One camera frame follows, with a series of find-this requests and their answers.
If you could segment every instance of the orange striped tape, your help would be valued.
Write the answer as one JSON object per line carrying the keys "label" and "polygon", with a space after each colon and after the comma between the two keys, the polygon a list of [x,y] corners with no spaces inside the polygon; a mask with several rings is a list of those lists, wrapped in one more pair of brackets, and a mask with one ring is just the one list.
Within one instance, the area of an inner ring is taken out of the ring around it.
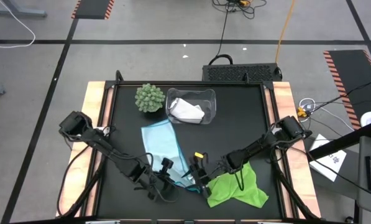
{"label": "orange striped tape", "polygon": [[80,2],[81,2],[81,0],[78,0],[78,2],[76,3],[75,9],[73,10],[73,12],[72,12],[72,16],[71,16],[72,19],[74,19],[75,16],[76,16],[76,11],[77,11],[78,8],[79,8]]}
{"label": "orange striped tape", "polygon": [[371,59],[370,59],[369,54],[366,52],[366,50],[363,50],[363,51],[364,51],[365,56],[366,56],[367,60],[369,61],[370,66],[371,66]]}
{"label": "orange striped tape", "polygon": [[344,88],[344,84],[342,83],[340,75],[337,72],[336,66],[333,62],[333,59],[330,55],[330,52],[324,51],[323,55],[324,55],[324,58],[326,60],[327,65],[329,67],[329,70],[332,74],[334,84],[336,85],[336,88],[337,88],[339,94],[341,95],[341,100],[344,103],[344,107],[347,111],[348,118],[351,122],[351,125],[352,125],[354,130],[359,129],[360,128],[359,120],[358,120],[357,116],[355,115],[355,111],[354,111],[354,109],[353,109],[353,107],[350,103],[350,100],[349,100],[348,96],[345,96],[347,94],[346,89]]}
{"label": "orange striped tape", "polygon": [[109,19],[109,17],[111,16],[114,3],[115,3],[115,0],[109,1],[108,7],[106,8],[106,12],[105,12],[105,19]]}

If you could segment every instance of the succulent plant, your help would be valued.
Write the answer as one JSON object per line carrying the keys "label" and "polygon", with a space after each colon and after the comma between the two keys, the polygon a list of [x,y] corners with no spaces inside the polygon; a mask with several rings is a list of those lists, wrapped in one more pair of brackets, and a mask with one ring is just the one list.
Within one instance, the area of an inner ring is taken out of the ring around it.
{"label": "succulent plant", "polygon": [[149,83],[137,89],[135,98],[135,104],[139,107],[139,111],[144,113],[159,110],[159,108],[163,107],[163,101],[165,101],[165,95],[160,88]]}

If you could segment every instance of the yellow connector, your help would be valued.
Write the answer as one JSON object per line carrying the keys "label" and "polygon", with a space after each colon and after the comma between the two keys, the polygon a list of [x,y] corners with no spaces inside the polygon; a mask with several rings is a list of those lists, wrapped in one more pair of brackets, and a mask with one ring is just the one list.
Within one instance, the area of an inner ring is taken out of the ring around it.
{"label": "yellow connector", "polygon": [[198,152],[195,153],[195,156],[196,156],[196,157],[199,157],[199,158],[201,158],[201,159],[203,159],[203,157],[204,157],[203,154],[200,154],[200,153],[198,153]]}
{"label": "yellow connector", "polygon": [[306,118],[307,117],[307,114],[305,113],[305,110],[301,107],[298,107],[297,108],[297,116],[299,118]]}
{"label": "yellow connector", "polygon": [[239,5],[242,7],[249,7],[252,1],[240,0]]}

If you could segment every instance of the white cable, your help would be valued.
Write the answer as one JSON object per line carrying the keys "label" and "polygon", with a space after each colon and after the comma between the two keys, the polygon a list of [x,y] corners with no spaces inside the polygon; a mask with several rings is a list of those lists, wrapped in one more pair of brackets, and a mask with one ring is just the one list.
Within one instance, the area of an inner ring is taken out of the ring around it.
{"label": "white cable", "polygon": [[[312,103],[307,103],[307,104],[304,104],[304,105],[301,105],[302,104],[302,102],[304,101],[304,100],[311,100],[312,101]],[[314,111],[315,110],[315,108],[316,108],[316,103],[315,103],[315,101],[314,101],[314,99],[312,99],[312,98],[304,98],[304,99],[302,99],[302,100],[300,100],[300,102],[298,103],[298,106],[299,107],[301,107],[301,108],[303,108],[304,109],[304,107],[306,106],[306,105],[313,105],[313,109],[312,109],[312,111]],[[335,117],[335,118],[337,118],[337,119],[339,119],[340,121],[342,121],[349,129],[351,129],[352,131],[354,130],[352,127],[350,127],[343,119],[341,119],[340,117],[338,117],[337,115],[335,115],[335,114],[333,114],[332,112],[330,112],[330,111],[328,111],[327,109],[325,109],[325,108],[323,108],[323,107],[321,107],[320,109],[322,109],[322,110],[324,110],[324,111],[326,111],[327,113],[329,113],[330,115],[332,115],[333,117]]]}
{"label": "white cable", "polygon": [[325,109],[325,108],[321,108],[322,110],[324,110],[324,111],[326,111],[326,112],[328,112],[330,115],[332,115],[333,117],[335,117],[335,118],[337,118],[337,119],[339,119],[339,120],[341,120],[349,129],[351,129],[351,131],[353,131],[354,129],[352,128],[352,127],[350,127],[343,119],[341,119],[340,117],[338,117],[338,116],[336,116],[336,115],[334,115],[334,114],[332,114],[330,111],[328,111],[327,109]]}
{"label": "white cable", "polygon": [[32,35],[34,36],[34,39],[29,43],[29,44],[26,44],[26,45],[14,45],[14,46],[0,46],[1,49],[13,49],[13,48],[16,48],[16,47],[29,47],[31,46],[34,42],[35,42],[35,39],[36,39],[36,35],[31,31],[30,28],[28,28],[25,24],[23,24],[12,12],[11,10],[0,0],[0,4],[2,4],[9,12],[10,14],[13,16],[13,18],[16,19],[16,21],[18,21],[21,25],[23,25],[27,30],[29,30],[30,33],[32,33]]}
{"label": "white cable", "polygon": [[[301,105],[302,102],[303,102],[304,100],[311,100],[313,103],[307,103],[307,104]],[[316,103],[315,103],[314,99],[312,99],[312,98],[304,98],[304,99],[300,100],[300,102],[298,103],[298,106],[301,107],[301,108],[303,108],[303,109],[304,109],[304,106],[306,106],[306,105],[314,105],[314,108],[312,109],[312,111],[315,110]],[[302,122],[305,122],[305,121],[307,121],[307,120],[309,120],[309,118],[304,119],[304,120],[302,120],[302,121],[300,121],[300,122],[302,123]]]}

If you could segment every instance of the orange cable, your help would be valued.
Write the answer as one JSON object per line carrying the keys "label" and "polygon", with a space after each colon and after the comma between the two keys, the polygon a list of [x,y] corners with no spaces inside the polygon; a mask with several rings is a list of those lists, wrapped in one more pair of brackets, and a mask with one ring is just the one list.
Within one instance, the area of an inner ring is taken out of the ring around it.
{"label": "orange cable", "polygon": [[289,23],[291,14],[293,13],[294,6],[295,6],[295,0],[291,0],[291,6],[290,6],[289,12],[287,14],[286,22],[285,22],[285,25],[283,26],[282,33],[280,34],[280,38],[279,38],[279,42],[278,42],[278,47],[277,47],[277,54],[275,56],[275,63],[278,63],[279,52],[280,52],[280,43],[282,42],[283,35],[285,34],[285,30],[286,30],[287,25]]}

